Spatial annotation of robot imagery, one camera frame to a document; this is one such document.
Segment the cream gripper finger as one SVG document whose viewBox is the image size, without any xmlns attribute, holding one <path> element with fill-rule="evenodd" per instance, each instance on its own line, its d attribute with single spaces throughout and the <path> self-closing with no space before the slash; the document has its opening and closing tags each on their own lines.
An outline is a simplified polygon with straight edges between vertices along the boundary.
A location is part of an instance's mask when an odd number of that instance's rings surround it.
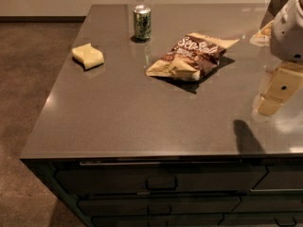
<svg viewBox="0 0 303 227">
<path fill-rule="evenodd" d="M 257 97 L 257 112 L 265 116 L 274 115 L 282 105 L 282 102 L 271 98 L 266 98 L 265 96 Z"/>
</svg>

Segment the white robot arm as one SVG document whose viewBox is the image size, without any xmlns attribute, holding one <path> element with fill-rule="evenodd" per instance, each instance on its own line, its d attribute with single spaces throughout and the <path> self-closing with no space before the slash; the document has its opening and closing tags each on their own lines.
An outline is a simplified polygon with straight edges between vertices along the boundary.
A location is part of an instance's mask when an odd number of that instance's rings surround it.
<svg viewBox="0 0 303 227">
<path fill-rule="evenodd" d="M 255 100 L 258 114 L 271 116 L 303 85 L 303 0 L 288 0 L 276 15 L 272 28 L 271 53 L 281 60 L 268 71 L 266 84 Z"/>
</svg>

